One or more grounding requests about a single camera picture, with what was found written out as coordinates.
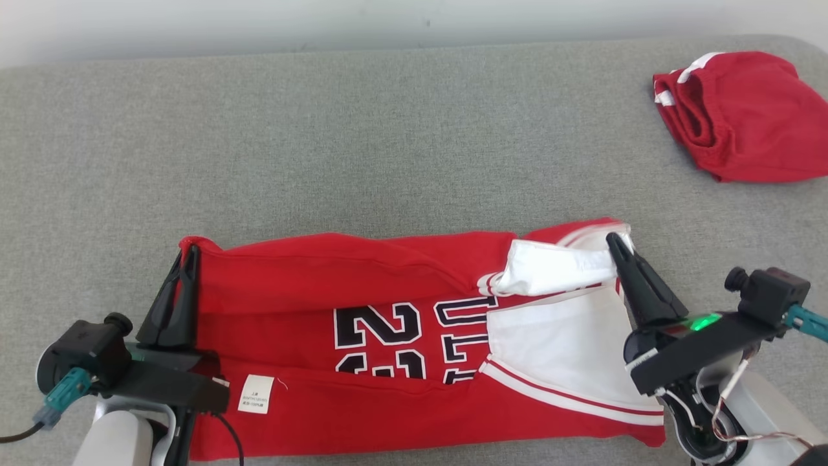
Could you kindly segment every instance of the cable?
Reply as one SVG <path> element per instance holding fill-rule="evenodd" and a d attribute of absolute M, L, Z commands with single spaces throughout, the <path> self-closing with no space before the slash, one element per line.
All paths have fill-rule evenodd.
<path fill-rule="evenodd" d="M 715 434 L 716 438 L 723 441 L 723 442 L 746 442 L 749 440 L 763 440 L 763 439 L 794 439 L 799 443 L 805 445 L 806 448 L 811 449 L 813 448 L 813 444 L 799 435 L 790 434 L 788 432 L 771 432 L 770 434 L 760 434 L 760 435 L 732 435 L 730 437 L 722 434 L 719 430 L 719 423 L 716 422 L 719 419 L 719 414 L 721 414 L 722 405 L 725 403 L 725 399 L 730 395 L 730 392 L 733 391 L 733 387 L 736 386 L 736 382 L 739 381 L 739 378 L 744 373 L 745 368 L 748 367 L 748 363 L 750 362 L 750 358 L 743 359 L 742 362 L 739 364 L 739 367 L 736 368 L 736 372 L 733 373 L 733 376 L 730 377 L 730 381 L 727 382 L 727 385 L 724 386 L 724 390 L 722 390 L 721 395 L 719 396 L 719 401 L 716 402 L 716 409 L 713 411 L 713 434 Z"/>
<path fill-rule="evenodd" d="M 233 436 L 233 441 L 236 442 L 236 448 L 238 448 L 238 466 L 244 466 L 244 451 L 242 450 L 242 441 L 238 439 L 238 435 L 236 434 L 236 430 L 233 429 L 233 426 L 230 425 L 229 422 L 219 413 L 213 414 L 215 417 L 219 418 L 224 427 L 230 432 L 230 435 Z"/>
<path fill-rule="evenodd" d="M 26 432 L 23 432 L 22 434 L 9 435 L 8 437 L 0 437 L 0 444 L 10 444 L 12 442 L 19 442 L 23 439 L 28 439 L 40 429 L 43 429 L 42 422 L 38 422 L 37 424 L 33 425 L 31 429 L 27 430 Z"/>
<path fill-rule="evenodd" d="M 692 425 L 693 427 L 695 427 L 698 430 L 701 430 L 701 427 L 698 424 L 696 424 L 696 418 L 693 417 L 693 412 L 690 411 L 690 406 L 688 406 L 687 403 L 682 401 L 681 398 L 679 398 L 675 393 L 673 393 L 672 391 L 669 391 L 665 388 L 659 388 L 658 390 L 656 390 L 656 395 L 658 395 L 658 396 L 669 395 L 673 400 L 676 401 L 676 403 L 678 403 L 682 408 L 684 408 L 684 411 L 687 413 L 687 418 L 690 420 L 690 425 Z"/>

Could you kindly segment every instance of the teal connector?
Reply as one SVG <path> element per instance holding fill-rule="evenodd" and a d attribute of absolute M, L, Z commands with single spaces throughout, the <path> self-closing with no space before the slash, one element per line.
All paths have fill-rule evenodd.
<path fill-rule="evenodd" d="M 828 342 L 828 318 L 813 313 L 799 304 L 794 304 L 787 310 L 785 325 L 812 337 L 817 337 L 823 342 Z"/>
<path fill-rule="evenodd" d="M 89 393 L 92 379 L 89 373 L 79 367 L 69 371 L 60 382 L 51 389 L 43 400 L 43 407 L 33 418 L 35 423 L 43 424 L 43 430 L 50 430 L 57 424 L 63 412 L 72 403 Z"/>

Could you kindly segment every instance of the black knob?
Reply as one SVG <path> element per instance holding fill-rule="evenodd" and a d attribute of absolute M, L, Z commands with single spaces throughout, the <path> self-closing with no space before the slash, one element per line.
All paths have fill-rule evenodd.
<path fill-rule="evenodd" d="M 132 331 L 132 322 L 129 321 L 129 318 L 121 313 L 109 313 L 106 318 L 103 319 L 103 323 L 114 325 L 121 331 L 121 336 L 126 337 Z"/>
<path fill-rule="evenodd" d="M 727 278 L 724 279 L 724 289 L 734 293 L 742 291 L 746 286 L 748 286 L 749 281 L 750 277 L 744 269 L 741 267 L 734 267 L 733 270 L 727 274 Z"/>

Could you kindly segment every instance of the red fabric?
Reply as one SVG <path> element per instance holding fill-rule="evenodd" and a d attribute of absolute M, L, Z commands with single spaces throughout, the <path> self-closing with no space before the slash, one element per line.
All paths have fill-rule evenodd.
<path fill-rule="evenodd" d="M 555 226 L 527 237 L 558 240 L 611 219 Z M 488 344 L 468 344 L 463 362 L 444 361 L 435 305 L 480 299 L 479 279 L 503 270 L 513 233 L 367 240 L 325 234 L 267 241 L 223 251 L 205 238 L 188 237 L 202 252 L 198 345 L 216 351 L 230 382 L 225 417 L 249 456 L 343 454 L 419 449 L 513 439 L 629 434 L 645 444 L 664 441 L 662 426 L 630 425 L 565 410 L 518 394 L 475 374 Z M 497 308 L 537 298 L 498 297 Z M 390 303 L 420 309 L 422 336 L 408 345 L 383 345 L 365 332 L 358 350 L 335 347 L 334 309 L 375 303 L 399 328 Z M 455 315 L 487 308 L 460 310 Z M 452 327 L 456 337 L 486 333 L 485 322 Z M 416 349 L 425 378 L 406 378 L 395 354 Z M 368 369 L 336 371 L 344 355 L 367 354 Z M 373 376 L 390 366 L 393 377 Z M 444 383 L 447 370 L 474 378 Z M 265 415 L 238 411 L 248 375 L 276 377 Z M 222 424 L 196 421 L 190 457 L 233 458 L 235 444 Z"/>
<path fill-rule="evenodd" d="M 723 53 L 678 82 L 653 76 L 673 138 L 721 182 L 797 182 L 828 175 L 828 103 L 794 66 L 759 51 Z"/>

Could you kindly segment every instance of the white wire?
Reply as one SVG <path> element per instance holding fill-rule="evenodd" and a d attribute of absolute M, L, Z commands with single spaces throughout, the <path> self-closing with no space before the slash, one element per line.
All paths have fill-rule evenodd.
<path fill-rule="evenodd" d="M 716 422 L 716 420 L 719 419 L 719 414 L 721 414 L 722 405 L 725 403 L 727 397 L 730 396 L 730 392 L 733 391 L 733 388 L 736 386 L 736 383 L 739 381 L 739 378 L 744 373 L 744 370 L 748 367 L 749 362 L 750 358 L 742 360 L 742 362 L 739 364 L 739 367 L 737 367 L 736 371 L 733 373 L 733 376 L 730 377 L 730 380 L 728 381 L 727 385 L 724 386 L 724 390 L 721 391 L 719 401 L 716 402 L 716 409 L 713 411 L 713 434 L 715 434 L 717 439 L 723 442 L 746 442 L 749 440 L 762 439 L 794 439 L 799 441 L 799 443 L 805 445 L 807 448 L 812 448 L 814 445 L 811 442 L 803 439 L 799 435 L 789 434 L 788 432 L 772 432 L 770 434 L 759 435 L 732 435 L 728 437 L 719 430 L 719 424 Z"/>
<path fill-rule="evenodd" d="M 698 424 L 696 424 L 696 418 L 693 417 L 693 412 L 690 411 L 690 406 L 688 406 L 684 401 L 682 401 L 681 398 L 679 398 L 675 393 L 667 390 L 666 388 L 660 388 L 656 391 L 656 395 L 669 395 L 673 400 L 676 401 L 676 403 L 678 403 L 679 405 L 681 405 L 682 408 L 684 408 L 684 411 L 687 413 L 687 418 L 690 419 L 690 425 L 692 425 L 696 429 L 701 429 L 701 427 Z"/>

